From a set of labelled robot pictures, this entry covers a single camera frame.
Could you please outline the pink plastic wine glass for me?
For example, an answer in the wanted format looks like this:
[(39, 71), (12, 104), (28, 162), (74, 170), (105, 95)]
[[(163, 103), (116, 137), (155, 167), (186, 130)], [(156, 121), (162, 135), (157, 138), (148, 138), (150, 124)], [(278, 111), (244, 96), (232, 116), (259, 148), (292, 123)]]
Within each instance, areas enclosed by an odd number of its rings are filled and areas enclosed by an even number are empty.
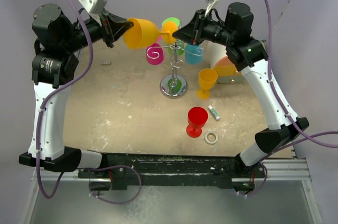
[(154, 43), (146, 48), (146, 60), (153, 66), (157, 66), (163, 62), (163, 49), (158, 43)]

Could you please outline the blue plastic wine glass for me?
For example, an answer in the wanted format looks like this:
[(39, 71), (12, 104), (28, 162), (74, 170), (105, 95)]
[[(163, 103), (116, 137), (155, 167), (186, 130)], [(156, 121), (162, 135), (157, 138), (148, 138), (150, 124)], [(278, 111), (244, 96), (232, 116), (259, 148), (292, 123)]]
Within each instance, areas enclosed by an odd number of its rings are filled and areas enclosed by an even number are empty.
[(185, 62), (187, 64), (199, 64), (203, 60), (203, 49), (200, 45), (194, 46), (187, 44), (185, 47)]

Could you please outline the green plastic wine glass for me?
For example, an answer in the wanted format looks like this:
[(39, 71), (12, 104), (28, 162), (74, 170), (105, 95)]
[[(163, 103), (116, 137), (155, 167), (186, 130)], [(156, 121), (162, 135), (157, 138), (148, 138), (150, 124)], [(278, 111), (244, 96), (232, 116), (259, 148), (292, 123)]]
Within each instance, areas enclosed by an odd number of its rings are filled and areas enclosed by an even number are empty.
[[(178, 30), (178, 28), (180, 27), (181, 22), (178, 18), (176, 17), (169, 17), (166, 18), (163, 22), (162, 22), (162, 30), (171, 30), (172, 32)], [(163, 41), (166, 43), (165, 39), (167, 38), (167, 35), (163, 35), (162, 39)], [(177, 47), (176, 47), (176, 52), (178, 56), (181, 56), (184, 53), (184, 43), (181, 40), (176, 40), (177, 41)], [(169, 54), (173, 54), (174, 52), (174, 43), (172, 44), (168, 44), (167, 45), (167, 50), (169, 52)]]

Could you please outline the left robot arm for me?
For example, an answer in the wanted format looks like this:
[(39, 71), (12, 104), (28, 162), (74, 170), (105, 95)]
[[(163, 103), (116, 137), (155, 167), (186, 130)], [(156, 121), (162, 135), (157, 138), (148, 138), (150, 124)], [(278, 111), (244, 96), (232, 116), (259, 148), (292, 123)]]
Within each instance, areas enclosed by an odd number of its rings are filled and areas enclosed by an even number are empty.
[(71, 23), (57, 4), (38, 7), (33, 18), (32, 30), (37, 36), (32, 61), (34, 131), (28, 151), (18, 161), (52, 172), (90, 168), (92, 174), (102, 178), (109, 170), (105, 154), (64, 145), (65, 108), (79, 63), (76, 52), (88, 46), (87, 35), (92, 43), (103, 40), (112, 48), (133, 23), (106, 10), (99, 14), (98, 21), (90, 17), (82, 25), (79, 21)]

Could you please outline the orange wine glass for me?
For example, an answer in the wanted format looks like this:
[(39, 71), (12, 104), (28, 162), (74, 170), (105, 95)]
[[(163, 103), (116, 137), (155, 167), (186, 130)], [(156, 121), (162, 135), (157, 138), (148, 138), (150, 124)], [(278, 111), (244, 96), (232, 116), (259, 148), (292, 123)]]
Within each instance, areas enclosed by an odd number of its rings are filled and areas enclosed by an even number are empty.
[(154, 44), (160, 36), (168, 45), (174, 44), (177, 40), (173, 33), (178, 30), (178, 27), (172, 21), (166, 22), (161, 30), (149, 20), (129, 18), (127, 21), (133, 23), (133, 26), (123, 34), (123, 40), (130, 49), (148, 47)]
[(199, 72), (199, 89), (196, 91), (198, 98), (206, 100), (210, 97), (210, 89), (214, 87), (218, 74), (214, 69), (205, 68)]

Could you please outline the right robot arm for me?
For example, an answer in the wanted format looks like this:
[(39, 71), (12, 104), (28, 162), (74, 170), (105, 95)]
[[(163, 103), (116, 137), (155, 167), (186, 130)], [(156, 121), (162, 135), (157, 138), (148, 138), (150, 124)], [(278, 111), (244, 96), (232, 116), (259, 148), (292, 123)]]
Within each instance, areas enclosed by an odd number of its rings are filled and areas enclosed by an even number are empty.
[(268, 54), (263, 44), (251, 36), (254, 20), (250, 7), (235, 2), (228, 6), (224, 21), (215, 21), (197, 10), (191, 21), (173, 33), (187, 44), (210, 41), (225, 46), (226, 55), (253, 89), (264, 111), (267, 128), (255, 135), (255, 142), (237, 155), (235, 172), (247, 177), (254, 165), (277, 148), (294, 140), (309, 127), (289, 106), (273, 75), (268, 74)]

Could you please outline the red plastic wine glass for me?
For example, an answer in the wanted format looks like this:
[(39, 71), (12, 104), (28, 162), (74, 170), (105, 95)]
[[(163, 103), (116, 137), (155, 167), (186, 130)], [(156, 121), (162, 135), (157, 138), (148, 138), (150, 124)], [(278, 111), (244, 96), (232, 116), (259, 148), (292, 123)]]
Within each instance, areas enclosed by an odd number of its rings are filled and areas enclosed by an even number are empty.
[(193, 107), (187, 114), (188, 125), (186, 133), (192, 137), (197, 138), (202, 134), (202, 128), (208, 120), (208, 112), (202, 107)]

